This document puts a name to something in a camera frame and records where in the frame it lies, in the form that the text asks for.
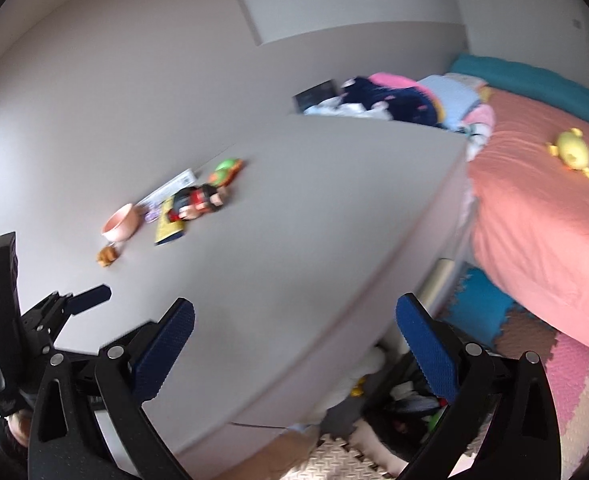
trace toy figure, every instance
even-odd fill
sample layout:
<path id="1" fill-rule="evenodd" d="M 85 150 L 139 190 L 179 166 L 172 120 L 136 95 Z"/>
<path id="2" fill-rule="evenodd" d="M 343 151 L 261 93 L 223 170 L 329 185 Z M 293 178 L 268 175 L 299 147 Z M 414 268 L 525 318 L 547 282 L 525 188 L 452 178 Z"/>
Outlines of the toy figure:
<path id="1" fill-rule="evenodd" d="M 243 161 L 241 158 L 226 158 L 214 168 L 214 173 L 210 175 L 208 182 L 215 187 L 228 186 L 242 167 Z"/>
<path id="2" fill-rule="evenodd" d="M 212 213 L 223 207 L 227 196 L 225 187 L 210 184 L 185 187 L 177 191 L 173 197 L 172 209 L 168 211 L 168 220 L 194 220 L 205 213 Z"/>
<path id="3" fill-rule="evenodd" d="M 582 171 L 589 178 L 589 147 L 580 129 L 571 128 L 559 135 L 556 144 L 547 142 L 546 146 L 551 155 L 561 158 L 571 170 Z"/>
<path id="4" fill-rule="evenodd" d="M 118 257 L 119 252 L 114 244 L 108 244 L 98 252 L 97 263 L 101 267 L 110 267 Z"/>

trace stuffed toy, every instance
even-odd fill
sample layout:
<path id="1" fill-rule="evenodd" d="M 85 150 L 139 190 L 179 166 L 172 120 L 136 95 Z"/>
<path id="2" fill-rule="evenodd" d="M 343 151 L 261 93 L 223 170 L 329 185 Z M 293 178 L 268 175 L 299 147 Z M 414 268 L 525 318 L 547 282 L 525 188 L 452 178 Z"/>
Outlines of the stuffed toy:
<path id="1" fill-rule="evenodd" d="M 578 128 L 571 128 L 557 138 L 556 144 L 547 142 L 548 152 L 561 158 L 571 170 L 581 171 L 589 178 L 589 147 Z"/>
<path id="2" fill-rule="evenodd" d="M 119 252 L 113 244 L 105 246 L 97 254 L 97 263 L 101 267 L 110 267 L 119 257 Z"/>
<path id="3" fill-rule="evenodd" d="M 344 103 L 359 103 L 366 110 L 380 107 L 378 103 L 386 103 L 387 111 L 395 121 L 405 123 L 437 126 L 439 124 L 437 109 L 418 88 L 393 89 L 375 85 L 365 77 L 349 79 L 343 86 L 341 98 Z"/>
<path id="4" fill-rule="evenodd" d="M 226 197 L 225 187 L 210 184 L 185 187 L 174 194 L 172 209 L 167 214 L 168 220 L 194 220 L 205 213 L 212 213 L 223 207 Z"/>
<path id="5" fill-rule="evenodd" d="M 226 187 L 234 180 L 242 167 L 243 161 L 241 158 L 226 158 L 210 175 L 208 184 L 215 187 Z"/>

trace metal screw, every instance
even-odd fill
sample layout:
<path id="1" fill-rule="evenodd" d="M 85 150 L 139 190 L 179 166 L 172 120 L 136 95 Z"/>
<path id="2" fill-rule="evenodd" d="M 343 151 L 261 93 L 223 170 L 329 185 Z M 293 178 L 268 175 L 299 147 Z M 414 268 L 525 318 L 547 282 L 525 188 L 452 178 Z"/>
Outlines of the metal screw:
<path id="1" fill-rule="evenodd" d="M 476 356 L 481 355 L 481 352 L 483 350 L 481 350 L 481 347 L 476 343 L 468 343 L 465 346 L 465 351 L 467 352 L 468 355 L 472 355 L 473 357 L 476 357 Z"/>
<path id="2" fill-rule="evenodd" d="M 528 352 L 526 352 L 526 360 L 529 363 L 536 365 L 539 362 L 539 355 L 537 355 L 536 352 L 529 350 Z"/>
<path id="3" fill-rule="evenodd" d="M 63 363 L 63 354 L 54 354 L 50 357 L 50 364 L 52 366 L 58 366 Z"/>
<path id="4" fill-rule="evenodd" d="M 108 357 L 111 359 L 119 359 L 123 354 L 123 346 L 113 346 L 110 350 L 108 350 Z"/>

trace blue gripper pad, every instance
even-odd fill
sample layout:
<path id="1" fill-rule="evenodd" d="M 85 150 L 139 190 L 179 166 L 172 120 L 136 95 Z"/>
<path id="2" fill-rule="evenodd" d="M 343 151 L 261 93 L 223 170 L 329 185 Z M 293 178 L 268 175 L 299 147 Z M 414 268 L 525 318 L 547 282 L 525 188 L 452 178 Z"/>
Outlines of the blue gripper pad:
<path id="1" fill-rule="evenodd" d="M 192 303 L 178 298 L 159 321 L 159 332 L 132 366 L 132 396 L 137 402 L 154 399 L 194 330 Z"/>
<path id="2" fill-rule="evenodd" d="M 91 309 L 93 306 L 108 301 L 112 296 L 112 291 L 108 285 L 99 285 L 91 290 L 86 290 L 81 294 L 71 297 L 65 306 L 65 313 L 76 316 Z"/>
<path id="3" fill-rule="evenodd" d="M 396 316 L 399 330 L 406 338 L 432 392 L 449 403 L 454 402 L 459 393 L 457 367 L 432 331 L 428 313 L 413 296 L 406 294 L 397 301 Z"/>

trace yellow rubber duck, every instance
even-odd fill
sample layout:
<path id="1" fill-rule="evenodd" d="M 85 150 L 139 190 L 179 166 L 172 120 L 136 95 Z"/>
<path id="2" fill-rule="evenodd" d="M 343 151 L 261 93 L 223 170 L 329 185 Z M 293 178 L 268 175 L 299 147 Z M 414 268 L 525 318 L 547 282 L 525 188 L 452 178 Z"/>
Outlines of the yellow rubber duck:
<path id="1" fill-rule="evenodd" d="M 580 129 L 571 128 L 559 135 L 556 144 L 547 142 L 546 146 L 551 155 L 561 158 L 571 170 L 581 171 L 589 178 L 589 147 Z"/>

